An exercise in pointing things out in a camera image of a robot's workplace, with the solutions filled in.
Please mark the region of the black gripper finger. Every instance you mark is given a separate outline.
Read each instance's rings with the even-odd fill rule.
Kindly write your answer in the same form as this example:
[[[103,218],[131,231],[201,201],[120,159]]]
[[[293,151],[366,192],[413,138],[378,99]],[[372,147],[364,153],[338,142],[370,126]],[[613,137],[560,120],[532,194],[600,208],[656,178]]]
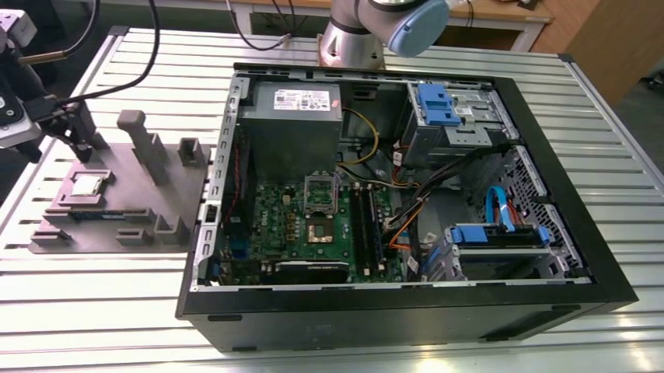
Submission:
[[[16,151],[30,163],[39,163],[43,156],[43,152],[40,150],[40,144],[43,140],[44,137],[39,136],[32,140],[24,141],[20,144],[14,145],[11,147],[11,150]]]
[[[70,147],[79,162],[91,160],[96,126],[84,102],[58,106],[46,121],[44,131]]]

